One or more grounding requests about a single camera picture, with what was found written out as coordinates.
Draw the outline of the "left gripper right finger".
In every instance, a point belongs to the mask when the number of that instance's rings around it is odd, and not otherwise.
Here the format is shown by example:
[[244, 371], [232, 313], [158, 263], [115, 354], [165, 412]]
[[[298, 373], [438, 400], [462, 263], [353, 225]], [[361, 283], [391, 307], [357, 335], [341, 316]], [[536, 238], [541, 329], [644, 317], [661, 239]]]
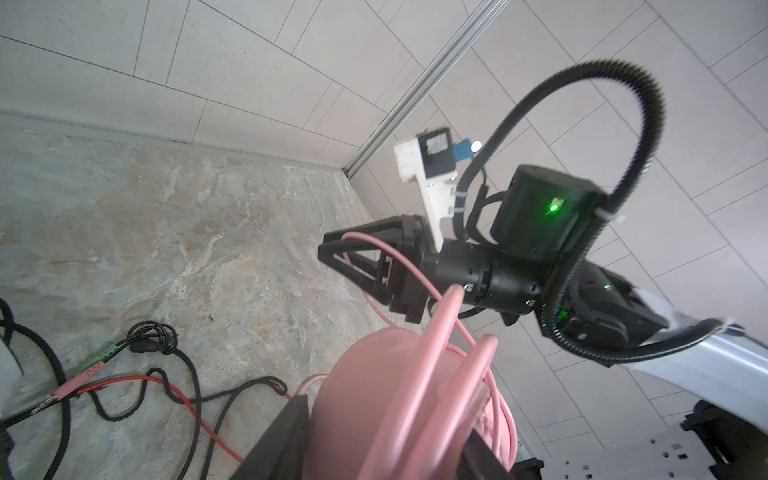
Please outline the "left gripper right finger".
[[502, 466], [481, 435], [472, 430], [460, 456], [460, 480], [508, 480], [514, 476]]

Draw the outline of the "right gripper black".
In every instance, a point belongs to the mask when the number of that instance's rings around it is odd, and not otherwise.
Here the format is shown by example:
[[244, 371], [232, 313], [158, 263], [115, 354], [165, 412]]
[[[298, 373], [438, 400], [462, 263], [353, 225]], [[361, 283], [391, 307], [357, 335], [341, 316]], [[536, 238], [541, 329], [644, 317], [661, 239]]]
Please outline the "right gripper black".
[[427, 218], [399, 215], [326, 233], [318, 247], [318, 260], [341, 274], [392, 313], [408, 323], [420, 324], [431, 295], [409, 267], [387, 250], [358, 238], [343, 236], [357, 232], [371, 236], [399, 252], [424, 276], [437, 255]]

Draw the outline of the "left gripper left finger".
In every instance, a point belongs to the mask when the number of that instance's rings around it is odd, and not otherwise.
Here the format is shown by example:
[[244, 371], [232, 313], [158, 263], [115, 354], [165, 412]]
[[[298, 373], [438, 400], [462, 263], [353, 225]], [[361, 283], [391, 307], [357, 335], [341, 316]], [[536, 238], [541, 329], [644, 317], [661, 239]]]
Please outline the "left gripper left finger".
[[294, 395], [230, 479], [301, 479], [309, 419], [308, 397]]

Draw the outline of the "pink headphones with cable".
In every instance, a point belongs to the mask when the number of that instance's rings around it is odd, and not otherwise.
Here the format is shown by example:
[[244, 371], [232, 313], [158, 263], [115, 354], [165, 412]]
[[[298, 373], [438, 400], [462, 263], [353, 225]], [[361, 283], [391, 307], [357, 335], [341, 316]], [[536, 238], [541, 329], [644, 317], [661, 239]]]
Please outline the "pink headphones with cable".
[[301, 479], [460, 479], [472, 430], [513, 475], [516, 426], [490, 369], [498, 341], [453, 345], [465, 288], [423, 285], [436, 310], [422, 334], [391, 325], [367, 335], [316, 378], [315, 398], [293, 394], [309, 402]]

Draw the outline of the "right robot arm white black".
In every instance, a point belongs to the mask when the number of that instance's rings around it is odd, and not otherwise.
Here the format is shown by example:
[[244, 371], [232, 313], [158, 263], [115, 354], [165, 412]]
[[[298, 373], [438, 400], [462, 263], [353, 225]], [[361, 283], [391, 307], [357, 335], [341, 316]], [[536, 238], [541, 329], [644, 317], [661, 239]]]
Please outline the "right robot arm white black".
[[[471, 184], [521, 120], [576, 83], [608, 80], [629, 89], [641, 112], [631, 161], [611, 191], [546, 167], [517, 167], [508, 188]], [[418, 322], [451, 285], [465, 291], [469, 315], [499, 313], [507, 325], [534, 314], [561, 349], [606, 367], [636, 367], [759, 429], [767, 426], [767, 348], [726, 319], [679, 314], [629, 280], [587, 260], [648, 171], [665, 124], [657, 80], [616, 59], [568, 67], [534, 87], [504, 118], [462, 174], [449, 166], [450, 133], [438, 129], [401, 143], [396, 159], [416, 181], [425, 212], [327, 233], [321, 262], [391, 311]]]

